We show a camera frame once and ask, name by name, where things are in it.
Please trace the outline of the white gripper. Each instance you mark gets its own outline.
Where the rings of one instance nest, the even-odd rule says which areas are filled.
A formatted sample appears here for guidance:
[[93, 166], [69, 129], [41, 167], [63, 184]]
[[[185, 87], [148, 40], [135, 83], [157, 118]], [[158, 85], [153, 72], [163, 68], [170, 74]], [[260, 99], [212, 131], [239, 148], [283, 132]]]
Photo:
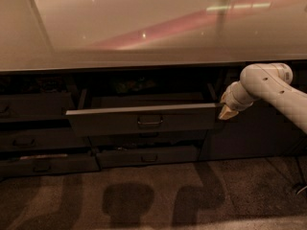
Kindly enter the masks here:
[[229, 120], [238, 115], [238, 111], [246, 110], [256, 101], [258, 101], [258, 98], [249, 94], [239, 81], [235, 81], [227, 87], [222, 95], [221, 103], [224, 106], [218, 118]]

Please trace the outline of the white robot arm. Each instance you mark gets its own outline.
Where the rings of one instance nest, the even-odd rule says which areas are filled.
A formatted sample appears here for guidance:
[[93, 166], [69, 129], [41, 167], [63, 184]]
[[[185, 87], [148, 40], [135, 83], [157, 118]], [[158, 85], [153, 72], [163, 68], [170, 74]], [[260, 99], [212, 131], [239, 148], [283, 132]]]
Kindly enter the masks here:
[[220, 120], [228, 120], [257, 100], [271, 104], [304, 133], [307, 133], [307, 94], [291, 87], [293, 71], [285, 63], [255, 63], [243, 69], [238, 81], [221, 97]]

